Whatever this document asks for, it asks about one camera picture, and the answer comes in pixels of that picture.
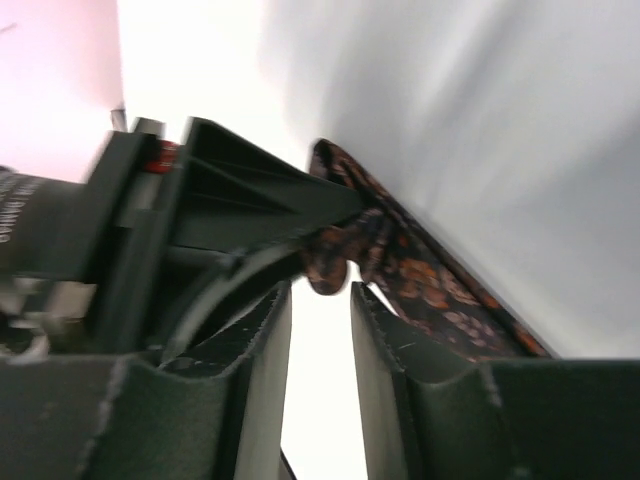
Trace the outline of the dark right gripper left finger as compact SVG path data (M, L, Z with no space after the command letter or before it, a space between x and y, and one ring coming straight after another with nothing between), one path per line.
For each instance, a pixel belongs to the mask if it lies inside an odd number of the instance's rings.
M170 366L135 355L1 363L5 479L276 479L291 287Z

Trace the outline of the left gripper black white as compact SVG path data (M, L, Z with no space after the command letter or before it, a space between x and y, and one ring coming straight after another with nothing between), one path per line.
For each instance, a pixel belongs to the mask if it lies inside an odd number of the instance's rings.
M197 253L205 269L178 296L189 167L189 143L141 118L111 133L83 183L2 174L3 357L151 350L167 365L301 274L306 236L289 234Z

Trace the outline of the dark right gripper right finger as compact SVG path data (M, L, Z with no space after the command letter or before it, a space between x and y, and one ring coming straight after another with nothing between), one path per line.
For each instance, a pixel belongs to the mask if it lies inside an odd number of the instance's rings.
M470 363L351 287L366 468L372 479L635 479L639 365Z

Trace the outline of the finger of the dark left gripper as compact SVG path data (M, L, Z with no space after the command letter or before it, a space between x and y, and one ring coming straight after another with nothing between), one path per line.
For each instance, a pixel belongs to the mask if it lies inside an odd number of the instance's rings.
M293 242L351 219L353 190L311 176L203 118L181 149L186 173L171 243L186 248L261 248Z

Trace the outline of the dark orange floral tie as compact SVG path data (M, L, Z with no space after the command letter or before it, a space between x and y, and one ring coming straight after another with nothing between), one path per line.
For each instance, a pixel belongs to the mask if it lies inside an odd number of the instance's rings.
M302 253L321 295L345 284L350 264L377 286L397 316L472 361L547 358L549 352L353 157L322 139L310 174L348 187L363 201L354 218L319 232Z

